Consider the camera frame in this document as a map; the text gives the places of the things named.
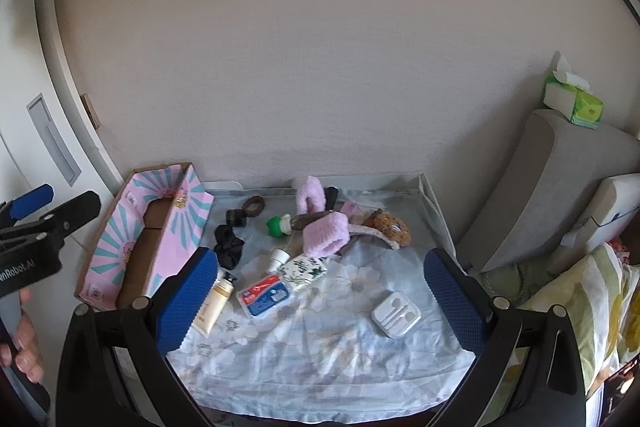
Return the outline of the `person's left hand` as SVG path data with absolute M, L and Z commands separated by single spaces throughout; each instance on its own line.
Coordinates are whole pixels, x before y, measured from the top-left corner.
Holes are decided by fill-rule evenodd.
M 22 306 L 32 297 L 29 288 L 20 291 L 21 320 L 17 324 L 14 343 L 20 348 L 17 351 L 16 367 L 26 375 L 33 384 L 41 383 L 44 374 L 42 356 L 39 352 L 38 338 L 34 324 Z M 14 359 L 9 345 L 1 343 L 1 366 L 9 367 Z

